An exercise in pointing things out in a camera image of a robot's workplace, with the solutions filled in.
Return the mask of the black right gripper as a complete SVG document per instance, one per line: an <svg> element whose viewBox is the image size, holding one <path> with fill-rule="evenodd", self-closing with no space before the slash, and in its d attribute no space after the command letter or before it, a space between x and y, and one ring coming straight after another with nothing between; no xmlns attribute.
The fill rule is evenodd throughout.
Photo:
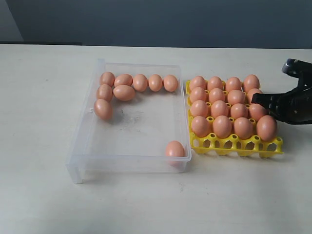
<svg viewBox="0 0 312 234"><path fill-rule="evenodd" d="M275 113L277 120L291 125L312 123L312 88L294 88L282 94L255 93L252 104L259 104Z"/></svg>

